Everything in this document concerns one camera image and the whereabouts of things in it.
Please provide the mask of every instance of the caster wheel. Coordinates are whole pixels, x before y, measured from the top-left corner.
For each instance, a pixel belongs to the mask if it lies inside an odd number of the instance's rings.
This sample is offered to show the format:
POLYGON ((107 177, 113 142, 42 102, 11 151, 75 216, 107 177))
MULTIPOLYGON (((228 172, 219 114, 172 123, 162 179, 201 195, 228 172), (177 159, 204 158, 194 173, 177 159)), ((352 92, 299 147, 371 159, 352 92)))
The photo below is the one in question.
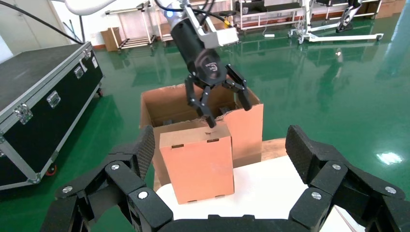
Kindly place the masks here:
POLYGON ((57 165, 51 164, 50 167, 47 169, 47 172, 45 172, 45 175, 52 176, 56 172, 57 172, 57 165))
POLYGON ((103 90, 102 90, 101 88, 98 88, 97 94, 98 94, 98 96, 100 96, 100 97, 104 96, 103 90))

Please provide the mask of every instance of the small cardboard box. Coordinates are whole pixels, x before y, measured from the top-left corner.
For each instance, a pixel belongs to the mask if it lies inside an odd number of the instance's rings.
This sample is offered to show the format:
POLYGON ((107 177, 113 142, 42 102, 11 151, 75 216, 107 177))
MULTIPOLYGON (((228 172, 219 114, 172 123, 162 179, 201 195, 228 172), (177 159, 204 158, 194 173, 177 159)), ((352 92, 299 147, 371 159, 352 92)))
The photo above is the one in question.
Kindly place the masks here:
POLYGON ((179 204, 234 193, 228 127, 202 127, 160 135, 160 151, 179 204))
MULTIPOLYGON (((203 90, 195 87, 199 99, 203 90)), ((245 111, 234 93, 223 87, 211 90, 208 107, 217 117, 217 124, 224 122, 232 137, 234 168, 260 162, 262 155, 262 127, 264 105, 249 90, 252 109, 245 111), (231 111, 222 115, 220 108, 231 111)), ((152 159, 161 185, 169 184, 170 178, 159 150, 160 134, 171 131, 208 127, 205 120, 198 118, 196 111, 188 106, 185 85, 158 88, 141 95, 140 127, 152 125, 155 136, 155 153, 152 159), (173 124, 164 125, 172 120, 173 124)))

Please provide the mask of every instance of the case latch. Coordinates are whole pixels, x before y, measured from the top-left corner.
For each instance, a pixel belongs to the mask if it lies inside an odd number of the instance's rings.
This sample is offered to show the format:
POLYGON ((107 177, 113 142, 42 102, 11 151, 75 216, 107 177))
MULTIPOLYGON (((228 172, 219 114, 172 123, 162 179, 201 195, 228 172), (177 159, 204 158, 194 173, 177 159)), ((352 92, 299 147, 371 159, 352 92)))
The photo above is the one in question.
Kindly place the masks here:
POLYGON ((6 139, 4 138, 4 133, 0 131, 0 144, 4 143, 6 139))
POLYGON ((84 71, 83 68, 81 68, 81 65, 74 69, 74 73, 77 79, 80 79, 84 75, 84 71))
POLYGON ((23 125, 27 124, 27 122, 33 117, 33 113, 25 103, 21 103, 17 108, 15 108, 14 114, 23 125))
POLYGON ((61 101, 61 97, 57 93, 57 91, 53 91, 50 95, 47 97, 47 102, 50 104, 51 108, 55 108, 61 101))

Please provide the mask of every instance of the black cable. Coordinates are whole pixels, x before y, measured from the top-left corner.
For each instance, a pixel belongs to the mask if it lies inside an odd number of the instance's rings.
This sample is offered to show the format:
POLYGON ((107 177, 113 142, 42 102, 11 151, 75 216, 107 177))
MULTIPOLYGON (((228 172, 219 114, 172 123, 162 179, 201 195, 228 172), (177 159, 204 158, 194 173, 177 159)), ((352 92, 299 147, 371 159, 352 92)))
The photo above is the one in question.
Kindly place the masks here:
POLYGON ((34 20, 39 21, 40 23, 42 23, 42 24, 48 26, 49 28, 55 30, 55 31, 58 32, 59 34, 61 34, 61 35, 65 36, 65 37, 69 38, 70 40, 76 42, 77 44, 78 44, 78 43, 79 43, 79 44, 84 44, 84 43, 82 43, 82 42, 80 42, 80 41, 74 39, 73 37, 67 35, 66 33, 62 32, 61 30, 57 29, 56 27, 50 25, 49 23, 44 22, 43 20, 37 18, 36 16, 34 16, 34 15, 28 13, 27 11, 24 11, 24 10, 22 10, 22 9, 16 7, 16 6, 13 6, 13 5, 8 4, 8 3, 6 3, 6 2, 3 2, 3 1, 1 1, 1 0, 0 0, 0 4, 1 4, 1 5, 4 5, 4 6, 7 6, 7 7, 10 7, 10 8, 12 8, 13 10, 16 10, 16 11, 18 11, 18 12, 20 12, 20 13, 23 13, 23 14, 27 15, 27 16, 30 17, 30 18, 33 18, 34 20))
POLYGON ((214 3, 215 3, 215 0, 212 0, 211 5, 209 6, 208 11, 206 12, 205 16, 202 18, 202 20, 201 20, 201 22, 199 23, 199 25, 202 26, 202 25, 204 24, 204 22, 205 22, 206 18, 208 17, 209 13, 211 13, 211 10, 212 10, 212 7, 214 6, 214 3))
MULTIPOLYGON (((184 9, 182 9, 182 8, 180 8, 180 9, 172 9, 172 8, 164 7, 164 6, 162 6, 162 5, 158 2, 158 0, 154 0, 154 2, 158 5, 158 7, 160 7, 161 9, 163 9, 163 10, 165 10, 165 11, 171 11, 171 12, 182 12, 182 11, 184 11, 184 9)), ((204 11, 204 10, 199 10, 199 9, 192 9, 192 11, 197 12, 197 13, 201 13, 201 14, 206 14, 206 13, 207 13, 206 11, 204 11)), ((222 18, 221 16, 216 15, 216 14, 214 14, 214 13, 212 13, 212 12, 209 12, 208 15, 210 15, 210 16, 212 16, 212 17, 215 17, 215 18, 219 19, 219 20, 222 21, 222 22, 225 22, 225 19, 224 19, 224 18, 222 18)))
POLYGON ((205 10, 205 7, 208 5, 209 0, 205 1, 204 6, 202 7, 202 10, 205 10))

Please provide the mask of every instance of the metal corner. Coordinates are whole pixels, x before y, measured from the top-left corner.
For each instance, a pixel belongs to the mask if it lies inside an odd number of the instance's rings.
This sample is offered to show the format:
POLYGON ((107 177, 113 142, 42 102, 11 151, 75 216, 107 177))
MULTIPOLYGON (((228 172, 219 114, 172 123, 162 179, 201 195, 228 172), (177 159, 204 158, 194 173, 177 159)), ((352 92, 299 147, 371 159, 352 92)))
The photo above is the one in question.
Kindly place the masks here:
POLYGON ((50 157, 51 161, 54 162, 58 155, 59 155, 59 152, 57 150, 55 150, 53 152, 53 154, 51 155, 51 157, 50 157))
POLYGON ((41 173, 36 173, 36 179, 35 180, 27 179, 26 182, 35 185, 35 184, 38 184, 40 182, 40 180, 41 180, 41 173))
POLYGON ((4 143, 6 139, 4 138, 4 132, 0 131, 0 144, 4 143))

